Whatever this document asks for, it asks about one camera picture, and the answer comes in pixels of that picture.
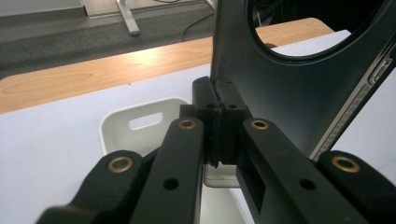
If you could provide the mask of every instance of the white plastic bin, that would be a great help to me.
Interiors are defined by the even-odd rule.
[[[178,119],[180,105],[186,104],[181,98],[167,98],[108,114],[99,128],[104,154],[130,150],[147,155],[162,144],[170,123]]]

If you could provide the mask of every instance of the wooden surface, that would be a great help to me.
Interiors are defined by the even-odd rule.
[[[283,46],[332,33],[316,19],[262,27],[265,43]],[[0,114],[211,62],[212,38],[25,73],[0,80]]]

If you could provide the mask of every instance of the brass insert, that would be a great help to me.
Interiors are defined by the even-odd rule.
[[[259,129],[259,130],[265,130],[270,127],[266,122],[264,122],[262,120],[258,120],[258,119],[251,121],[250,125],[253,128]]]
[[[117,157],[113,159],[107,166],[108,171],[111,173],[122,173],[129,170],[134,162],[129,157]]]
[[[195,122],[189,119],[184,119],[178,124],[178,127],[181,129],[191,129],[195,127]]]
[[[343,156],[332,158],[332,164],[338,169],[349,173],[358,173],[361,170],[361,167],[355,161]]]

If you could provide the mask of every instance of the gray floor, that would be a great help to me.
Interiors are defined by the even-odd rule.
[[[213,34],[214,16],[189,28],[214,14],[205,1],[133,13],[139,37],[120,15],[90,19],[83,8],[0,18],[0,79]]]

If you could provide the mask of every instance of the black panel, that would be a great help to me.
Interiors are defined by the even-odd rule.
[[[254,117],[272,120],[310,155],[350,94],[394,42],[396,2],[336,50],[294,60],[276,55],[253,29],[247,0],[218,2],[211,79],[231,80]]]

